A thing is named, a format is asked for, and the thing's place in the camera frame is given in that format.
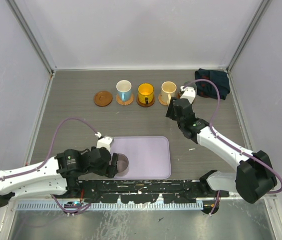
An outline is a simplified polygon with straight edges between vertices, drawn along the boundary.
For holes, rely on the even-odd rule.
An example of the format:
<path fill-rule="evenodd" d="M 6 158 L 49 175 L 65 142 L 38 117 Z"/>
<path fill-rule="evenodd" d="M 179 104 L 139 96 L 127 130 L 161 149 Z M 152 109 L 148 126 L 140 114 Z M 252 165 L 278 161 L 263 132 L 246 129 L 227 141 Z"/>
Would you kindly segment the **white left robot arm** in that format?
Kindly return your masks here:
<path fill-rule="evenodd" d="M 46 162 L 0 170 L 0 207 L 11 200 L 43 195 L 76 198 L 82 191 L 78 178 L 93 173 L 114 178 L 122 172 L 119 155 L 106 148 L 67 149 Z"/>

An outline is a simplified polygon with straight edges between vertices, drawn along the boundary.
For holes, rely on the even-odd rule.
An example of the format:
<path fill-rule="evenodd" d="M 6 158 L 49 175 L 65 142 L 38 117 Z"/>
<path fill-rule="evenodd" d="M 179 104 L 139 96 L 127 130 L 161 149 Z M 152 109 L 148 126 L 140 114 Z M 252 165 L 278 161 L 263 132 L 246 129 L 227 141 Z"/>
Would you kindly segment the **brown wooden coaster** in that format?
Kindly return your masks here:
<path fill-rule="evenodd" d="M 111 104 L 113 96 L 108 91 L 99 91 L 94 95 L 93 101 L 99 107 L 105 107 Z"/>
<path fill-rule="evenodd" d="M 144 107 L 144 108 L 148 108 L 151 107 L 154 103 L 155 103 L 155 99 L 153 99 L 150 103 L 145 104 L 145 103 L 141 103 L 141 101 L 139 100 L 139 98 L 137 97 L 137 103 L 139 106 Z"/>

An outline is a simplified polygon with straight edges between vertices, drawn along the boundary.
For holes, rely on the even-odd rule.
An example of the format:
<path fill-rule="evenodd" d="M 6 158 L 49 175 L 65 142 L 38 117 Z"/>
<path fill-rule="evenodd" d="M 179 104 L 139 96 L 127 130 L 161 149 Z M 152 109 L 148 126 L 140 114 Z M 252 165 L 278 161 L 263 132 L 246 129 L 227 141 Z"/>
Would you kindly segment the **white mug blue handle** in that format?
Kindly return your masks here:
<path fill-rule="evenodd" d="M 131 94 L 132 94 L 131 88 L 132 88 L 132 84 L 130 81 L 120 80 L 116 84 L 116 90 L 117 90 L 119 99 L 122 100 L 123 102 L 130 100 Z"/>

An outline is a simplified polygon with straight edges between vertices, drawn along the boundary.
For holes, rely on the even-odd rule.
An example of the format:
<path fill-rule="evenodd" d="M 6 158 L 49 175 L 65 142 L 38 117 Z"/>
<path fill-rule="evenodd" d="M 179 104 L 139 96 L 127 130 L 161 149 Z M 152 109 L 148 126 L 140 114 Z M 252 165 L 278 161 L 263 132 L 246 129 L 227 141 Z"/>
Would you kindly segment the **cream mug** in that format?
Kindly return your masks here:
<path fill-rule="evenodd" d="M 161 85 L 161 94 L 171 94 L 176 97 L 177 86 L 174 82 L 166 81 Z"/>

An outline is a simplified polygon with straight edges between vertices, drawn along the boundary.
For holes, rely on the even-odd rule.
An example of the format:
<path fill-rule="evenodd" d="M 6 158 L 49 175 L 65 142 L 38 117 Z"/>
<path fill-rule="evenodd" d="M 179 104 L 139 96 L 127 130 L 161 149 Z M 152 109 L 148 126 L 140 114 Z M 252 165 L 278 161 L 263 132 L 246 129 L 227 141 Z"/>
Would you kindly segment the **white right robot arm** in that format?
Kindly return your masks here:
<path fill-rule="evenodd" d="M 200 177 L 202 195 L 234 192 L 253 204 L 277 186 L 277 177 L 265 152 L 253 152 L 219 134 L 207 121 L 195 116 L 187 99 L 172 98 L 166 117 L 177 122 L 184 137 L 211 150 L 235 170 L 234 173 L 211 170 Z"/>

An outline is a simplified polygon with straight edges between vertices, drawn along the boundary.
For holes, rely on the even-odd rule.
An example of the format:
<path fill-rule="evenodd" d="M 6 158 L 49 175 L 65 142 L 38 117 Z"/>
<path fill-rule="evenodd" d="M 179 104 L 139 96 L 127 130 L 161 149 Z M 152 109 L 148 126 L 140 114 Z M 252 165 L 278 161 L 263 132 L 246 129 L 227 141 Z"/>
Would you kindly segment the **yellow mug black handle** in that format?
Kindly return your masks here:
<path fill-rule="evenodd" d="M 153 101 L 154 98 L 154 87 L 150 83 L 142 83 L 138 87 L 138 100 L 148 105 Z"/>

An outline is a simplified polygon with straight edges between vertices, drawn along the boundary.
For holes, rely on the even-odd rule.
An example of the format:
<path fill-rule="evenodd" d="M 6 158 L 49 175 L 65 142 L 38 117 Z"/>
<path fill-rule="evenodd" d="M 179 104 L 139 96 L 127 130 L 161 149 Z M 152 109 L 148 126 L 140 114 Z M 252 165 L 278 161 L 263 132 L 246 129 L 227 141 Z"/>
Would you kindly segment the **grey green ceramic mug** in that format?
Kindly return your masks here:
<path fill-rule="evenodd" d="M 186 86 L 186 87 L 193 87 L 195 90 L 196 90 L 196 93 L 197 93 L 197 86 L 194 82 L 185 82 L 183 86 Z"/>

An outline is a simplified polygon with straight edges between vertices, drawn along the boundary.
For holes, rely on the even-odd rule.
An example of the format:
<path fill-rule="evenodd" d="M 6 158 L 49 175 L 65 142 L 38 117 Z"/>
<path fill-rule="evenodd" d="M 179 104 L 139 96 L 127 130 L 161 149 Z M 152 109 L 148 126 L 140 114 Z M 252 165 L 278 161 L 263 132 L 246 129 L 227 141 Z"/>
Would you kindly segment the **woven rattan coaster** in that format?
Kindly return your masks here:
<path fill-rule="evenodd" d="M 171 99 L 174 96 L 171 94 L 165 94 L 165 93 L 160 93 L 158 96 L 158 100 L 160 102 L 160 104 L 164 105 L 164 106 L 168 106 L 170 104 Z"/>
<path fill-rule="evenodd" d="M 133 94 L 133 93 L 131 94 L 130 99 L 127 100 L 127 101 L 122 101 L 122 100 L 120 99 L 119 95 L 118 95 L 118 94 L 116 95 L 116 102 L 117 102 L 118 104 L 122 105 L 122 106 L 130 105 L 131 103 L 133 103 L 133 101 L 134 101 L 134 94 Z"/>

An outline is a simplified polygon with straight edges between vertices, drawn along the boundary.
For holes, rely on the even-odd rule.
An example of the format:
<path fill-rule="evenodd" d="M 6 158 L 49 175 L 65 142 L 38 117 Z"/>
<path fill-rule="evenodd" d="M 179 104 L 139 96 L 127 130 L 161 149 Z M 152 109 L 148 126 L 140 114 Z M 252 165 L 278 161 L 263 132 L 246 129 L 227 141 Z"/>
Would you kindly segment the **purple glass mug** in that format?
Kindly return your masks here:
<path fill-rule="evenodd" d="M 117 160 L 117 174 L 115 175 L 116 178 L 125 176 L 129 171 L 129 160 L 128 157 L 124 154 L 118 154 Z"/>

